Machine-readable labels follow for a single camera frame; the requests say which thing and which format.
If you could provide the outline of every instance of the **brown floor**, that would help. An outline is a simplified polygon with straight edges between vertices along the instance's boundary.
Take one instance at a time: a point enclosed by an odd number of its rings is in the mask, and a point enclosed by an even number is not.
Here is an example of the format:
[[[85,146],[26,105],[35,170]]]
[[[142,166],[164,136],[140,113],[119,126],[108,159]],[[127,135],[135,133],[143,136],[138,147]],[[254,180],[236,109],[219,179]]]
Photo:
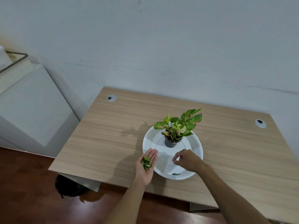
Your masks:
[[[102,223],[125,188],[102,183],[99,192],[62,199],[48,168],[53,159],[0,148],[0,223]],[[189,203],[145,193],[137,223],[225,223],[221,214],[188,213]]]

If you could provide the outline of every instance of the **white plate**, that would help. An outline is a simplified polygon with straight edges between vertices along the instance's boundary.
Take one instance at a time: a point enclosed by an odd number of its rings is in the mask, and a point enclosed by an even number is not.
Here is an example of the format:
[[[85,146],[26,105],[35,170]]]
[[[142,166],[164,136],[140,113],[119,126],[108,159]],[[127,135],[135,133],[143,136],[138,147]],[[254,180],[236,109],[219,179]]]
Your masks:
[[[164,135],[161,134],[163,131],[164,130],[155,130],[154,127],[151,127],[147,131],[142,144],[143,153],[146,153],[150,148],[158,150],[158,160],[154,167],[154,171],[157,174],[173,180],[182,180],[191,177],[195,173],[174,165],[172,158],[177,152],[183,149],[191,149],[196,155],[203,159],[202,145],[198,137],[195,134],[183,137],[174,148],[168,148],[164,143]]]

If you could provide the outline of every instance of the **potted plant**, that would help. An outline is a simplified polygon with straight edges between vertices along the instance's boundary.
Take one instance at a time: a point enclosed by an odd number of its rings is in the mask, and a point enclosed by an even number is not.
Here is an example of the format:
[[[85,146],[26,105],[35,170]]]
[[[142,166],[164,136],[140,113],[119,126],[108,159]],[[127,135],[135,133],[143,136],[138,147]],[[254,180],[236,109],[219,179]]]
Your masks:
[[[191,130],[194,129],[196,123],[202,120],[202,114],[195,115],[201,109],[190,109],[181,115],[181,118],[171,117],[168,114],[163,122],[157,122],[154,125],[156,130],[165,129],[161,134],[165,137],[165,145],[169,148],[176,146],[183,137],[193,135]]]

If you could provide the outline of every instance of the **wooden desk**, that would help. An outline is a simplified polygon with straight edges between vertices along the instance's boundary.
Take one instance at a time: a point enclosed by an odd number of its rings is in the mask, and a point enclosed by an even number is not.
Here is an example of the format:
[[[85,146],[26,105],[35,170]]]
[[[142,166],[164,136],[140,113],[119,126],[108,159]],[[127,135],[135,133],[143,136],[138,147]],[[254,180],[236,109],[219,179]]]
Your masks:
[[[107,101],[110,94],[117,100]],[[298,162],[265,113],[104,87],[49,169],[128,187],[147,130],[193,108],[202,108],[194,132],[204,161],[267,218],[299,223]],[[175,181],[154,174],[146,191],[217,207],[198,175]]]

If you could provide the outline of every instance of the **white wall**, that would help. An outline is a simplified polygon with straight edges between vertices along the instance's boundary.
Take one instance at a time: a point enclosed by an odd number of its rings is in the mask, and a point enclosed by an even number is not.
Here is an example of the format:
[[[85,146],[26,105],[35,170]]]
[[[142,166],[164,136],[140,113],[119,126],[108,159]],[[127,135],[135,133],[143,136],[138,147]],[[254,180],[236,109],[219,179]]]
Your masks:
[[[272,114],[299,157],[299,0],[0,0],[0,44],[82,118],[102,86]]]

